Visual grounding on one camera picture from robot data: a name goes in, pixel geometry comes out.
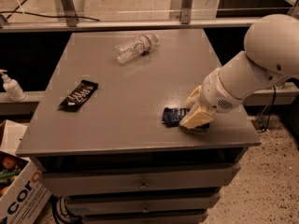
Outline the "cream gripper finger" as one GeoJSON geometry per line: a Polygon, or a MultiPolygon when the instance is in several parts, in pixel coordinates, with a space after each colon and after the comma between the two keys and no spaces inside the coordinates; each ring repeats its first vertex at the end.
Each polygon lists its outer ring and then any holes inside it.
{"type": "Polygon", "coordinates": [[[213,120],[211,112],[205,107],[194,106],[189,113],[180,121],[179,125],[187,129],[193,129],[198,126],[208,124],[213,120]]]}
{"type": "Polygon", "coordinates": [[[187,108],[192,108],[192,106],[195,105],[198,102],[200,92],[201,92],[201,86],[198,86],[187,97],[187,99],[185,100],[185,105],[186,105],[187,108]]]}

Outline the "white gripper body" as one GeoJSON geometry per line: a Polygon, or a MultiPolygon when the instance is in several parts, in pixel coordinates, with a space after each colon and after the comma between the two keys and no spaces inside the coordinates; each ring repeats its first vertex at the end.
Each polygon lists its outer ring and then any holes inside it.
{"type": "Polygon", "coordinates": [[[201,86],[199,103],[206,112],[228,113],[243,103],[234,98],[221,84],[220,68],[206,76],[201,86]]]}

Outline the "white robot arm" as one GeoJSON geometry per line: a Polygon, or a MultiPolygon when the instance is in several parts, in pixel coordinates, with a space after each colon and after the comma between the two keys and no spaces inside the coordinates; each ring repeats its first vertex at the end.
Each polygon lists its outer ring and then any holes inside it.
{"type": "Polygon", "coordinates": [[[282,14],[254,22],[244,49],[207,75],[186,99],[189,113],[179,123],[187,129],[205,125],[216,113],[228,113],[256,91],[299,76],[299,20],[282,14]]]}

